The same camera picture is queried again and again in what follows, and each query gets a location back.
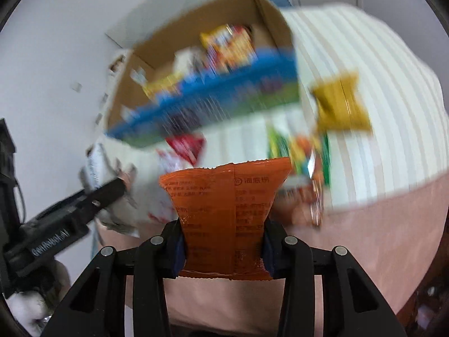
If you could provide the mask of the orange snack sachet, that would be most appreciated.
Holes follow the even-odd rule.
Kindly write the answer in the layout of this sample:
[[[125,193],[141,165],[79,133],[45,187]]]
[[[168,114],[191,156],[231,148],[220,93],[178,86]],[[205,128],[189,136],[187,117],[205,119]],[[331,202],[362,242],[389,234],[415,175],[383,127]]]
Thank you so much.
[[[274,158],[161,176],[186,240],[181,276],[268,281],[260,256],[264,222],[291,171],[288,158]]]

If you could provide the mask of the green fruit candy bag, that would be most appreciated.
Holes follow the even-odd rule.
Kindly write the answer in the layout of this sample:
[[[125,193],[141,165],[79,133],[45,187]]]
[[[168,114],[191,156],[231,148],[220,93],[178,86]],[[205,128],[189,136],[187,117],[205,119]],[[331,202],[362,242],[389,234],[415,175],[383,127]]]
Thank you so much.
[[[311,155],[315,155],[312,178],[330,185],[330,155],[327,135],[284,135],[274,126],[266,127],[268,158],[289,157],[294,174],[309,176]]]

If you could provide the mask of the yellow snack sachet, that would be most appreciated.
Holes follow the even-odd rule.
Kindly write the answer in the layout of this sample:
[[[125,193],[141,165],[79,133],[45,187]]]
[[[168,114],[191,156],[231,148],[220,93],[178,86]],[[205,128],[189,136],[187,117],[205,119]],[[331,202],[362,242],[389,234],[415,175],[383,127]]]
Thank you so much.
[[[317,103],[318,132],[372,131],[368,112],[356,96],[357,85],[358,74],[346,72],[310,88]]]

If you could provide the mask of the white snack packet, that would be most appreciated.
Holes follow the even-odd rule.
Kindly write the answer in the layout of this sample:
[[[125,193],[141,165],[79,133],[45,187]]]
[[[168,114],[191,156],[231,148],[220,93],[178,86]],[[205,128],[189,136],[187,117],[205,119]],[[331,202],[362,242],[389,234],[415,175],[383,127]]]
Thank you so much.
[[[95,142],[86,153],[80,178],[100,207],[102,228],[134,238],[157,234],[177,219],[159,177],[170,169],[173,153],[142,151],[116,141]]]

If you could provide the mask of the red triangular snack packet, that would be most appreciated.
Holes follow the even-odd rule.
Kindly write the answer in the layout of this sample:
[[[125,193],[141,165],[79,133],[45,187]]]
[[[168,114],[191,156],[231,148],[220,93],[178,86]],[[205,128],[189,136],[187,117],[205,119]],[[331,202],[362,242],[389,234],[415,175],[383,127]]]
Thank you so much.
[[[166,143],[179,157],[196,166],[205,146],[205,137],[201,134],[177,135],[167,138]]]

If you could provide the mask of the cardboard box with blue print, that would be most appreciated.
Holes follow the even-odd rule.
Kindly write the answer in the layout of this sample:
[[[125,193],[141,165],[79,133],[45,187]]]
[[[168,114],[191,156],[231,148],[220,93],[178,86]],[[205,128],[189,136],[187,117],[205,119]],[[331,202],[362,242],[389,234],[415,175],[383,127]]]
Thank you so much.
[[[216,74],[200,33],[225,25],[251,33],[251,65]],[[126,57],[104,134],[144,148],[216,122],[296,103],[300,98],[292,32],[270,0],[212,0],[179,16]]]

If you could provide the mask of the red yellow instant noodle pack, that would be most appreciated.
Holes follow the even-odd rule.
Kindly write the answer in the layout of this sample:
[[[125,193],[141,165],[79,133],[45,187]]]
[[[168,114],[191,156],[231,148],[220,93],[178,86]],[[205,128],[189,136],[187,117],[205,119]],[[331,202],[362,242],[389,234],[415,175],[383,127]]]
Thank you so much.
[[[200,41],[205,48],[206,67],[216,74],[251,65],[256,59],[251,33],[243,25],[221,25],[200,33]]]

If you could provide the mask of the striped cream pink blanket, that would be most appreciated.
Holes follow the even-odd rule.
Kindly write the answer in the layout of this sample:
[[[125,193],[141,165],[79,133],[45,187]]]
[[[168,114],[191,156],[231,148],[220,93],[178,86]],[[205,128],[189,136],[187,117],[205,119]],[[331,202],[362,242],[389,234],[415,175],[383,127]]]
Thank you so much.
[[[201,167],[216,167],[267,158],[267,128],[282,135],[319,134],[320,103],[313,94],[322,83],[357,75],[355,101],[366,112],[370,130],[327,128],[330,185],[324,192],[324,223],[306,225],[299,208],[281,210],[287,231],[312,247],[349,248],[380,289],[394,312],[406,305],[434,259],[448,213],[448,114],[440,82],[402,38],[383,21],[349,4],[293,7],[282,14],[292,33],[300,97],[294,104],[248,117],[227,120],[203,129],[205,150]],[[118,107],[125,84],[147,99],[129,77],[137,56],[160,58],[156,48],[170,48],[168,65],[181,48],[200,44],[206,27],[205,6],[163,24],[125,53],[107,101]],[[133,163],[139,174],[137,210],[119,206],[117,217],[129,220],[139,236],[108,229],[97,222],[99,244],[118,250],[137,247],[162,230],[174,213],[156,196],[156,147],[137,149],[101,135],[98,143],[113,161]],[[276,334],[283,281],[229,281],[178,278],[168,281],[169,317],[177,325],[215,328],[245,335]]]

